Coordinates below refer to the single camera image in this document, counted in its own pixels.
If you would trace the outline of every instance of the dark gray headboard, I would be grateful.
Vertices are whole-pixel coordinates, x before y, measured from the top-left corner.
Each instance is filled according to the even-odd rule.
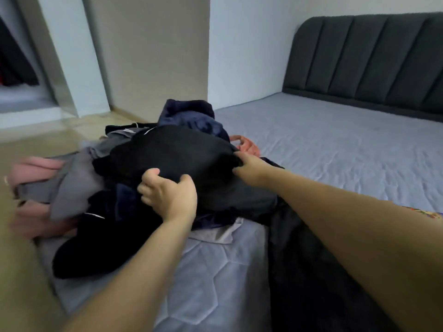
[[[283,92],[443,121],[443,13],[310,18]]]

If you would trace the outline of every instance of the gray mattress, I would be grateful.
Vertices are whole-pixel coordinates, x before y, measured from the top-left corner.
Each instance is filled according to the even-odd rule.
[[[216,111],[229,134],[294,173],[399,205],[443,212],[443,124],[278,93]],[[68,313],[102,289],[101,278],[54,280]],[[250,221],[221,245],[189,239],[155,331],[269,331],[266,229]]]

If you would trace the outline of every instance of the forearm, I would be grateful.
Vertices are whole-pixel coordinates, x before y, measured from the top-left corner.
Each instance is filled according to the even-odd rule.
[[[191,226],[192,219],[165,221],[65,332],[152,330]]]
[[[266,184],[405,331],[443,330],[440,223],[282,169]]]

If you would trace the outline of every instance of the headboard panel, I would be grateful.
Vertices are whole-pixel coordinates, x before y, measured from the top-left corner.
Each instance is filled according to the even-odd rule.
[[[443,13],[310,18],[283,92],[443,121]]]

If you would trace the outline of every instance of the mattress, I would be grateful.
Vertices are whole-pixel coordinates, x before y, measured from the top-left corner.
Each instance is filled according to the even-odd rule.
[[[215,111],[293,173],[443,212],[443,123],[277,93]]]
[[[294,173],[399,205],[443,212],[443,124],[278,93],[216,111],[229,134]],[[233,243],[188,239],[155,331],[269,331],[266,229],[246,221]],[[113,274],[56,280],[62,239],[39,254],[70,314]]]

